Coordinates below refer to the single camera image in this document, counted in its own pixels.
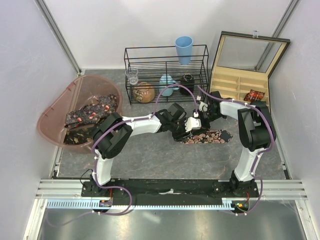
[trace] dish rack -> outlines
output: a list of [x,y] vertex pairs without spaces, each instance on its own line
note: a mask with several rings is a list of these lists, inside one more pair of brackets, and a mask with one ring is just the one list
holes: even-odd
[[[181,65],[175,46],[126,47],[124,50],[125,69],[138,69],[139,83],[146,82],[155,90],[155,98],[149,103],[155,103],[161,88],[165,87],[164,84],[160,84],[162,75],[170,75],[179,84],[184,74],[192,74],[194,78],[193,95],[205,98],[204,94],[197,88],[197,85],[205,91],[208,91],[210,87],[208,70],[209,51],[207,45],[193,45],[192,55],[188,57],[191,57],[190,63],[188,65]],[[126,76],[125,89],[130,104],[140,103],[134,98],[134,87],[135,85],[130,84]],[[191,101],[193,99],[190,95],[183,95],[179,90],[174,90],[170,96],[161,96],[158,102]]]

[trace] mug handle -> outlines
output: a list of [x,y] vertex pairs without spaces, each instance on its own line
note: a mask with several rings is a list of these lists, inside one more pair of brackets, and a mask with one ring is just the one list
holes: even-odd
[[180,89],[180,87],[173,87],[173,90],[179,90]]

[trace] blue cup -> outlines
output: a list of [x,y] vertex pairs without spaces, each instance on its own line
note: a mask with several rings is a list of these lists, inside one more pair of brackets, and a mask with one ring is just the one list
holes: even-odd
[[[160,78],[159,83],[163,86],[159,88],[159,91],[161,92],[166,86],[171,84],[176,84],[177,82],[172,79],[170,75],[162,75]],[[168,87],[164,92],[161,94],[162,96],[169,97],[174,93],[174,90],[179,90],[179,87]]]
[[179,56],[179,63],[181,65],[188,65],[190,63],[193,43],[194,41],[189,36],[181,36],[175,40],[175,49]]

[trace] black mug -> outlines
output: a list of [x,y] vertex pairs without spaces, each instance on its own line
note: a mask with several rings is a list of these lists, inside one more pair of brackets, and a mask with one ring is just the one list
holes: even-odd
[[[194,92],[195,89],[195,79],[194,76],[190,73],[186,73],[182,76],[180,84],[187,89],[190,90],[190,92]],[[190,93],[184,89],[183,87],[180,87],[180,93],[183,95],[190,95]]]

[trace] blue plastic cup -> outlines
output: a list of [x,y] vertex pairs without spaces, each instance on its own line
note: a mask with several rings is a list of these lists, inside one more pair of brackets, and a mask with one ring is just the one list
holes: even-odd
[[191,61],[193,40],[189,36],[181,36],[175,40],[176,53],[179,56],[179,63],[181,65],[188,65]]

